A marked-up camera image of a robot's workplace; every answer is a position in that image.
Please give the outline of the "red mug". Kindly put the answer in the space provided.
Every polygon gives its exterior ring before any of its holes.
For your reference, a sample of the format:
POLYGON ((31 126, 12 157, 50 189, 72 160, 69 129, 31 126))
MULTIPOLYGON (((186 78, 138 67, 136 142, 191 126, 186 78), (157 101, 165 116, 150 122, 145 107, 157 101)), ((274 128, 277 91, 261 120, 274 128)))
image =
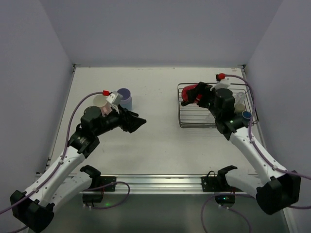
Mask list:
POLYGON ((183 103, 197 103, 201 98, 201 94, 195 94, 194 90, 197 87, 196 84, 188 85, 182 89, 181 97, 183 103))

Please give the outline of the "lavender cup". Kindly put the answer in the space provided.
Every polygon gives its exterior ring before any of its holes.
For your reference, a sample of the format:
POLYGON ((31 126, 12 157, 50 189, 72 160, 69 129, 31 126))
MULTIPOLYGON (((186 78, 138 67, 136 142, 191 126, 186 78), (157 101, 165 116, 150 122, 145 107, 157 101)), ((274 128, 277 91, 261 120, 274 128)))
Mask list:
POLYGON ((132 100, 132 96, 131 96, 131 92, 129 89, 127 88, 120 88, 118 91, 117 91, 120 95, 122 95, 122 99, 121 99, 121 102, 130 102, 132 100))

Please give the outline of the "pink mug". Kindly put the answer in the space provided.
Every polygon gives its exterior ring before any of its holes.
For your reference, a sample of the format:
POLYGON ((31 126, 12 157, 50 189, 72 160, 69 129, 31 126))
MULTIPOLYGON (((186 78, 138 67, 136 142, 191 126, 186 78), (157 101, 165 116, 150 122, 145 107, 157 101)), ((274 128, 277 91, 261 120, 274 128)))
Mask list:
POLYGON ((96 95, 93 99, 93 104, 96 107, 99 107, 103 116, 109 115, 112 111, 110 103, 106 100, 106 97, 103 95, 96 95))

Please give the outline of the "dark blue small cup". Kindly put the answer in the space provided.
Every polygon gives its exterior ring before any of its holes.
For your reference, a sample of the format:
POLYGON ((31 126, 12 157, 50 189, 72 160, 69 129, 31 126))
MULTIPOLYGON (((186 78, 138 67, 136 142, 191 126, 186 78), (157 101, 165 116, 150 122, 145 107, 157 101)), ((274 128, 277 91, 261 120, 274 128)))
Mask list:
POLYGON ((249 111, 243 111, 242 112, 242 117, 244 120, 246 120, 247 122, 249 122, 252 118, 252 114, 249 111))

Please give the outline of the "light blue cup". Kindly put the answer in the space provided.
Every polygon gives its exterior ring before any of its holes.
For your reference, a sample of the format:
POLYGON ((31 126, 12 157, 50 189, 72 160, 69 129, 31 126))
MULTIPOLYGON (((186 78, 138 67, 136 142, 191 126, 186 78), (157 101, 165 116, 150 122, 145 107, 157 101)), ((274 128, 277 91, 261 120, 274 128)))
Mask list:
POLYGON ((127 110, 131 111, 132 110, 132 100, 129 99, 129 100, 122 100, 120 102, 120 106, 122 108, 126 108, 127 110))

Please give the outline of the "clear faceted glass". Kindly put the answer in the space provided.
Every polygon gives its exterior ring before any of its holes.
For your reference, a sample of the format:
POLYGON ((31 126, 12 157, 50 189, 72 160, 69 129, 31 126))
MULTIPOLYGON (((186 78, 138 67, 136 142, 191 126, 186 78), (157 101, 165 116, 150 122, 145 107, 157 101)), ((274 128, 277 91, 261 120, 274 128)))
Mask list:
POLYGON ((246 94, 244 92, 239 92, 235 95, 235 104, 244 104, 246 94))

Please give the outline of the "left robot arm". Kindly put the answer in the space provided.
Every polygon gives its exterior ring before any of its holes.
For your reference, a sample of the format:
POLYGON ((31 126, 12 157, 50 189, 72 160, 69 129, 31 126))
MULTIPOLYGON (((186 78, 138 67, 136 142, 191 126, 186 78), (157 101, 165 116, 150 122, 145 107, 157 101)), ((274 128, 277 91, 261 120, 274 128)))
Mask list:
POLYGON ((121 106, 105 116, 99 107, 86 108, 57 160, 31 186, 10 196, 13 216, 35 233, 45 230, 57 207, 79 192, 94 188, 101 173, 92 166, 82 167, 69 181, 66 178, 96 149, 98 137, 115 128, 133 133, 146 122, 121 106))

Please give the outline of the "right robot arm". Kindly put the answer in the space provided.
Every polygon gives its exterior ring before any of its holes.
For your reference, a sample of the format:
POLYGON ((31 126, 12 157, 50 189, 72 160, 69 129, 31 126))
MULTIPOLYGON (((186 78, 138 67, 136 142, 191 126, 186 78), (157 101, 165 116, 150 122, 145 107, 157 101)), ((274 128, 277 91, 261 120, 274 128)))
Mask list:
POLYGON ((235 98, 227 87, 218 88, 199 82, 182 89, 181 105, 197 104, 210 111, 220 134, 230 141, 248 160, 258 177, 247 175, 230 165, 217 171, 206 183, 215 191, 237 188, 254 197, 268 215, 290 207, 299 200, 301 178, 288 172, 249 132, 250 119, 235 110, 235 98))

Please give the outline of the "aluminium rail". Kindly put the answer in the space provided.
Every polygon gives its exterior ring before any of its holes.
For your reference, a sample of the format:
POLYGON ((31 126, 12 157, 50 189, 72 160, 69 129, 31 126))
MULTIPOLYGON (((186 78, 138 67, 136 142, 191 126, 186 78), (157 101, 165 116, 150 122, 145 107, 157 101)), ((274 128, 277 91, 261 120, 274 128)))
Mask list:
MULTIPOLYGON (((117 181, 104 185, 115 184, 114 192, 108 194, 202 194, 201 177, 203 175, 111 175, 117 181)), ((27 192, 34 191, 37 199, 51 200, 63 193, 77 195, 78 193, 96 194, 92 189, 91 178, 84 172, 78 172, 68 177, 54 175, 45 184, 46 175, 34 182, 27 192)))

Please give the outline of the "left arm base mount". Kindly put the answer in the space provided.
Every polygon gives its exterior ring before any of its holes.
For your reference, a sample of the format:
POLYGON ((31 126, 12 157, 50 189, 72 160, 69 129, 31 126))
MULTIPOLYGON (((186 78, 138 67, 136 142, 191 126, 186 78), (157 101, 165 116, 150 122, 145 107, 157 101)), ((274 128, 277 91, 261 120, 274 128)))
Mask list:
POLYGON ((83 194, 82 201, 83 204, 91 204, 94 207, 94 203, 101 203, 104 198, 104 191, 114 192, 115 184, 103 187, 104 185, 113 183, 117 181, 116 176, 102 176, 101 172, 90 165, 83 166, 80 169, 81 172, 84 172, 89 175, 91 178, 91 185, 88 189, 92 189, 92 192, 96 194, 83 194))

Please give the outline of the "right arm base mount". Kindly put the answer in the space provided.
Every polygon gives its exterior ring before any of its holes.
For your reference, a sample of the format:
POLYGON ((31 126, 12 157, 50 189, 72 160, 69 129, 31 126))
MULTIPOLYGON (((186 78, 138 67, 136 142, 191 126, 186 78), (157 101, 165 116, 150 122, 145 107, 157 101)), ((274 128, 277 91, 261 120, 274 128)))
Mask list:
POLYGON ((225 175, 235 169, 237 169, 236 166, 230 165, 217 172, 211 170, 207 175, 201 177, 202 191, 216 194, 215 201, 223 207, 230 208, 236 201, 235 196, 233 196, 236 188, 230 186, 225 179, 225 175))

